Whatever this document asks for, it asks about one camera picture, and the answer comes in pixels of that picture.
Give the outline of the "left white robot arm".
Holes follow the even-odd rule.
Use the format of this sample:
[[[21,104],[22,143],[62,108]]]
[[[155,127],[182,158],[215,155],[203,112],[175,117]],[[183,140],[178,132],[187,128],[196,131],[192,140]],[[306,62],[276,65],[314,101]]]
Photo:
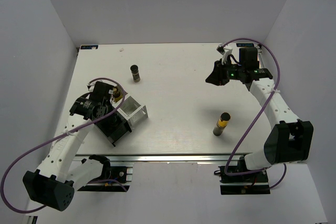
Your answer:
[[[110,178],[110,161],[105,156],[91,155],[75,169],[70,169],[70,165],[95,125],[91,124],[75,132],[72,130],[113,110],[113,88],[110,84],[98,81],[93,86],[93,91],[74,102],[65,126],[66,136],[54,144],[34,172],[27,171],[23,177],[31,200],[64,211],[71,203],[75,191],[92,180],[104,182]]]

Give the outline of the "black cap spice jar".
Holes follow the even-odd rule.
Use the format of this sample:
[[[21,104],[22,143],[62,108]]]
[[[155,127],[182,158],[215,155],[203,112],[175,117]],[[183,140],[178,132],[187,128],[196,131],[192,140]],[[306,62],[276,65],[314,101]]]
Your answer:
[[[133,81],[134,82],[140,82],[141,78],[140,78],[138,66],[137,65],[132,65],[130,67],[130,70],[131,70],[131,73],[132,73]]]
[[[122,120],[120,119],[118,115],[111,115],[109,117],[109,122],[113,127],[116,127],[117,125],[119,125],[121,121]]]

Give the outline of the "yellow label brown bottle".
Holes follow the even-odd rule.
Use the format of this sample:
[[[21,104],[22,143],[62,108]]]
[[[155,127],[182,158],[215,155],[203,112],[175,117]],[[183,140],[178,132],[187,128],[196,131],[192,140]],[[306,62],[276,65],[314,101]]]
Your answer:
[[[114,103],[119,102],[123,98],[123,94],[120,91],[119,87],[114,87],[112,91],[112,100]]]

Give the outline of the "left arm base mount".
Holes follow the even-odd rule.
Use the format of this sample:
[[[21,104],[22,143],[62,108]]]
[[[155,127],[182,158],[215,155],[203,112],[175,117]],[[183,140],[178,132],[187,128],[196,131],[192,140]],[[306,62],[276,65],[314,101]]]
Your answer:
[[[107,157],[101,155],[91,155],[88,159],[83,158],[81,162],[84,164],[87,160],[96,160],[103,164],[103,176],[95,178],[103,180],[101,183],[87,184],[79,189],[79,191],[101,191],[101,192],[127,192],[132,181],[133,167],[125,166],[119,163],[107,164]]]

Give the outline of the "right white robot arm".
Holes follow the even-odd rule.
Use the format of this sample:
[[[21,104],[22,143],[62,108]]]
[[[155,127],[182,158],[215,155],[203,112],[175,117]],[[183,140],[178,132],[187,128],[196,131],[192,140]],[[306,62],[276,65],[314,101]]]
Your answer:
[[[217,51],[222,59],[214,63],[212,73],[206,82],[224,86],[230,80],[243,83],[256,98],[266,115],[271,132],[261,150],[243,157],[242,165],[237,168],[238,177],[247,182],[256,175],[256,170],[272,165],[305,161],[309,156],[313,125],[301,120],[288,107],[279,91],[270,71],[260,66],[258,49],[241,47],[239,60],[234,60],[232,48],[220,45]]]

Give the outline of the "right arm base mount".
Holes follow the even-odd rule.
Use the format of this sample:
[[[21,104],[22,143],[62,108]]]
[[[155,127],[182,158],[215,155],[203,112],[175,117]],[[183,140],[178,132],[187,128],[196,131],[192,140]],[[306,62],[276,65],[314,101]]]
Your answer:
[[[214,175],[219,177],[221,195],[268,195],[270,194],[266,172],[244,176],[228,176],[224,166],[219,166]]]

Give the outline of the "black cap spice jar front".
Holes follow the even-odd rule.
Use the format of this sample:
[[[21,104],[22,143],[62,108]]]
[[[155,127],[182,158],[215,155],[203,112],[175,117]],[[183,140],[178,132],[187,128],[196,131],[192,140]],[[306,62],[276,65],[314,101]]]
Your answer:
[[[118,115],[111,115],[109,117],[109,122],[113,127],[116,127],[117,125],[119,125],[121,121],[122,120],[120,119]]]

